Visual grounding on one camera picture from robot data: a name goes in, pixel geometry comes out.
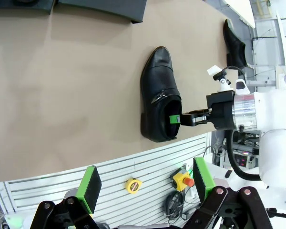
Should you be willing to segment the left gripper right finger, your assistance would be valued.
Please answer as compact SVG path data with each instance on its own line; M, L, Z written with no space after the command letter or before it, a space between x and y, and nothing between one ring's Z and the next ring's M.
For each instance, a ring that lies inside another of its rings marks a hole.
M183 226L184 229L271 229L267 211L254 187L238 191L228 185L216 185L205 160L193 159L193 177L200 207Z

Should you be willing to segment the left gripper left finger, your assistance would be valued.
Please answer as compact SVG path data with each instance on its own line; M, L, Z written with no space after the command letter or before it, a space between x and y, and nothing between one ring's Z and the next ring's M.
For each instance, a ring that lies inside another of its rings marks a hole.
M97 229L92 219L102 182L96 166L87 167L74 195L60 203L43 201L32 221L33 229Z

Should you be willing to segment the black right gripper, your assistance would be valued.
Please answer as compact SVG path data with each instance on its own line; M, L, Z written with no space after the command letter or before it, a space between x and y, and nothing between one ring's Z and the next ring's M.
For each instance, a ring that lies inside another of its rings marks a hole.
M169 108L169 125L197 126L210 121L216 130L233 130L235 129L232 114L234 96L233 90L207 95L208 109L194 110L183 114L180 109Z

